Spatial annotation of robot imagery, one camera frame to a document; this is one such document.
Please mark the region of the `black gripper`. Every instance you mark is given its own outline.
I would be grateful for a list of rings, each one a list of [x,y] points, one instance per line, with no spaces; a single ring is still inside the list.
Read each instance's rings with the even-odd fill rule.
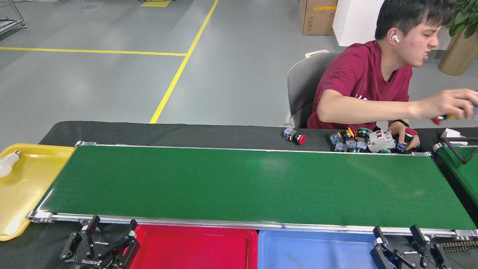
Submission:
[[[70,234],[61,252],[61,260],[73,259],[72,269],[116,269],[129,268],[139,249],[135,229],[136,220],[130,221],[128,233],[114,243],[92,242],[100,222],[99,216],[93,216],[87,226]]]
[[[431,240],[424,236],[417,225],[410,227],[413,241],[411,246],[416,248],[419,257],[402,259],[387,243],[379,226],[373,229],[376,237],[374,248],[370,251],[378,269],[444,269],[444,249],[440,244],[431,244]]]

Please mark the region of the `person's left hand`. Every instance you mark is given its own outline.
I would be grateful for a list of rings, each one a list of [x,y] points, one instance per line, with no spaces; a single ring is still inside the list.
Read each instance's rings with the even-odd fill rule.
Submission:
[[[404,151],[410,151],[420,147],[420,138],[417,131],[406,127],[400,122],[390,124],[387,132],[396,138],[397,144],[405,146]]]

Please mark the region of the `person's right hand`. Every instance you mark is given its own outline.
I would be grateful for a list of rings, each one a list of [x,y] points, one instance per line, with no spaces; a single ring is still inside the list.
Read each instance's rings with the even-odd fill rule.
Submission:
[[[443,90],[425,99],[411,102],[411,118],[425,120],[451,114],[458,119],[472,120],[477,102],[476,90]]]

